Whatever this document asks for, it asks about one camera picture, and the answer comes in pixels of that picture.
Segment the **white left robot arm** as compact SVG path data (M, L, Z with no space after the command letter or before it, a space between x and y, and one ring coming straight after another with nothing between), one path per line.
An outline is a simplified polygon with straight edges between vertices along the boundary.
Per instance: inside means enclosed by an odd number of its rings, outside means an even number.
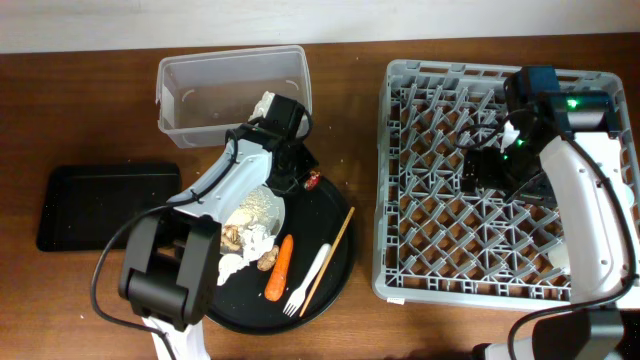
M225 135L226 152L165 205L129 221L119 295L144 320L161 359L204 358L201 321L213 301L223 225L258 187L298 192L317 162L298 129L298 101L266 93Z

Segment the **light blue cup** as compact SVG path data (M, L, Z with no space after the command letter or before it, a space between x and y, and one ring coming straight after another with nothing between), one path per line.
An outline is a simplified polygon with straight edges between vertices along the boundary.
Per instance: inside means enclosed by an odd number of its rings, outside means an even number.
M633 174L628 174L627 172L622 173L622 181L624 184L624 192L626 196L627 203L629 208L633 210L637 205L636 202L636 182L633 177Z

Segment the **red foil wrapper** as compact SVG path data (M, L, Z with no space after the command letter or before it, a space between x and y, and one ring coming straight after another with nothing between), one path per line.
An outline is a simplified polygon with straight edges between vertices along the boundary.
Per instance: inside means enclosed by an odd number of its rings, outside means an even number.
M304 182L304 189L306 191L313 190L318 185L320 180L321 180L321 173L319 171L312 170Z

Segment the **orange carrot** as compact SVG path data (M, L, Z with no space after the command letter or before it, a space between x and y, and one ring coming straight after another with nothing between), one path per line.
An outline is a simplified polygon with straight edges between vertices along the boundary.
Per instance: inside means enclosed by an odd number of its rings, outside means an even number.
M268 301L276 302L284 293L293 248L294 238L287 235L281 243L278 258L265 288L264 295Z

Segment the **small white tissue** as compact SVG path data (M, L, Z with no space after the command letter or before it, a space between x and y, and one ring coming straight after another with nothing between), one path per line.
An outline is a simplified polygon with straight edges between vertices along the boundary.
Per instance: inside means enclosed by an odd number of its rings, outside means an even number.
M223 255L218 263L217 285L224 285L231 275L240 271L247 265L248 262L241 255L235 253Z

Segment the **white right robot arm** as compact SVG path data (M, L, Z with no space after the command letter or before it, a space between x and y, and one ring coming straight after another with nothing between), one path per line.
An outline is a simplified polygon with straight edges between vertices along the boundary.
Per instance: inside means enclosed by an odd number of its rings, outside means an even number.
M602 90L564 90L551 66L526 66L503 85L508 109L498 148L465 141L461 188L503 192L507 202L556 206L571 276L567 305L516 321L503 344L476 359L619 359L623 314L639 307L639 238L620 165L623 127Z

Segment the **grey plate with food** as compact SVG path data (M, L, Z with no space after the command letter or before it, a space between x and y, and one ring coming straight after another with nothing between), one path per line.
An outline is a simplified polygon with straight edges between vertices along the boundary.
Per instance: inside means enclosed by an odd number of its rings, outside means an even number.
M259 186L251 191L224 223L221 253L241 253L242 242L239 230L250 225L264 225L276 237L284 222L283 206L283 199L275 196L265 186Z

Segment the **brown ginger piece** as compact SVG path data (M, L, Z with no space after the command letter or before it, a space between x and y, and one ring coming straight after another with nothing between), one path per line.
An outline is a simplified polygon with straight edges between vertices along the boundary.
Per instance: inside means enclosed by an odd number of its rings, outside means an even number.
M264 253L257 261L257 269L263 272L271 270L279 257L280 248L274 245L268 252Z

